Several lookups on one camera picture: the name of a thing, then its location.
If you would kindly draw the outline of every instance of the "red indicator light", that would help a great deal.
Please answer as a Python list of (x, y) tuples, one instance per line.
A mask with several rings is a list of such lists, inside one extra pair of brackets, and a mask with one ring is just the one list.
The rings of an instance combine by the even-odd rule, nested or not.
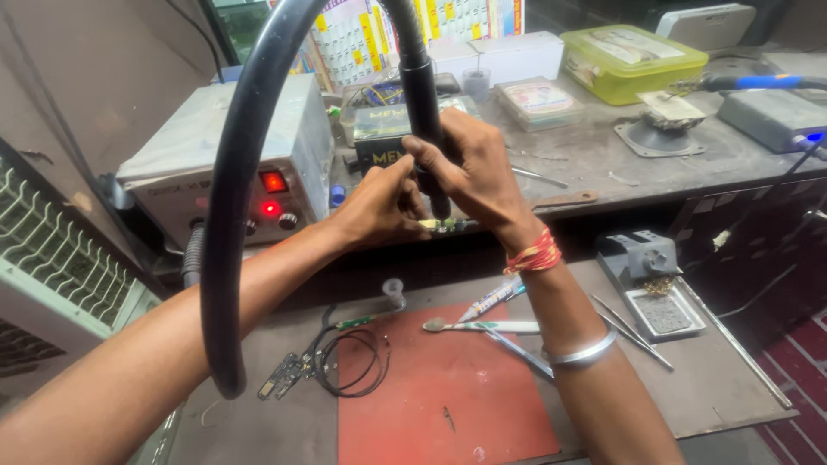
[(279, 216), (281, 214), (281, 205), (275, 200), (267, 200), (261, 204), (261, 212), (265, 216)]
[(259, 173), (259, 175), (267, 194), (287, 191), (287, 183), (284, 182), (284, 176), (279, 171), (267, 171), (266, 173)]

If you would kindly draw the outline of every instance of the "silver bangle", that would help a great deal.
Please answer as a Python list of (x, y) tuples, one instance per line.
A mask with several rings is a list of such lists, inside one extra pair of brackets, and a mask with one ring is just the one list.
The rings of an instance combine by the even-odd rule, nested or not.
[(606, 325), (606, 329), (609, 330), (609, 333), (606, 334), (606, 337), (601, 339), (600, 342), (591, 346), (590, 348), (581, 350), (579, 352), (575, 352), (569, 355), (552, 355), (548, 352), (544, 353), (546, 360), (551, 365), (561, 365), (563, 363), (574, 363), (574, 362), (590, 362), (593, 358), (596, 358), (601, 353), (605, 352), (606, 349), (609, 348), (610, 345), (614, 342), (614, 340), (618, 337), (618, 330), (614, 326)]

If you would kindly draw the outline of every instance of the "container lid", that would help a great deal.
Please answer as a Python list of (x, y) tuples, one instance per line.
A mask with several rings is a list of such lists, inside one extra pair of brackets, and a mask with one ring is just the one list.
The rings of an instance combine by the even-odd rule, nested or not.
[(542, 76), (497, 84), (505, 102), (520, 117), (539, 122), (577, 113), (583, 104)]
[(616, 24), (564, 32), (568, 50), (578, 49), (583, 60), (620, 77), (703, 66), (709, 56), (639, 27)]

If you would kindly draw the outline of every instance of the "red mat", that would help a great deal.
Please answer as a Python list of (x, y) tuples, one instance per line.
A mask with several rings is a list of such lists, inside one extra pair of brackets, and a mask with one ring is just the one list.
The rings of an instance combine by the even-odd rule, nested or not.
[[(422, 330), (437, 316), (457, 321), (468, 305), (403, 312), (366, 326), (380, 340), (383, 364), (388, 336), (390, 369), (369, 395), (339, 399), (339, 465), (494, 464), (560, 452), (522, 360), (483, 333)], [(509, 318), (499, 305), (483, 319)], [(339, 379), (356, 379), (372, 356), (365, 346), (342, 341)], [(374, 379), (371, 369), (353, 391)]]

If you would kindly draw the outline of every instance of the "yellow plastic container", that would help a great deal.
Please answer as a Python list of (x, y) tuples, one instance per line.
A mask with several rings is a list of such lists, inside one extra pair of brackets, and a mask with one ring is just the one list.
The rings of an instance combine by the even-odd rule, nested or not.
[(564, 32), (563, 68), (609, 105), (640, 103), (640, 92), (666, 90), (679, 79), (700, 74), (709, 56), (618, 24)]

